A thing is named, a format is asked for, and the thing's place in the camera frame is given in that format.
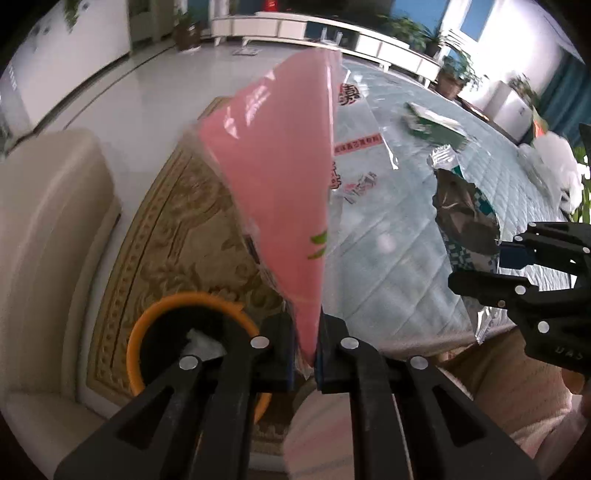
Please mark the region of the person right hand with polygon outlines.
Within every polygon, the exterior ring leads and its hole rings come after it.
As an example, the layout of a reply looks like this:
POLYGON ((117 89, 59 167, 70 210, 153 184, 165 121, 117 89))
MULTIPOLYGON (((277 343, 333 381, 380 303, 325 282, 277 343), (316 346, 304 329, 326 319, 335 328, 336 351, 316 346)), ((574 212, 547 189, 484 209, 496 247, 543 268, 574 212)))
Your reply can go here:
POLYGON ((591 417, 590 380, 583 374, 567 369, 562 370, 562 379, 570 392, 580 397, 579 411, 589 419, 591 417))

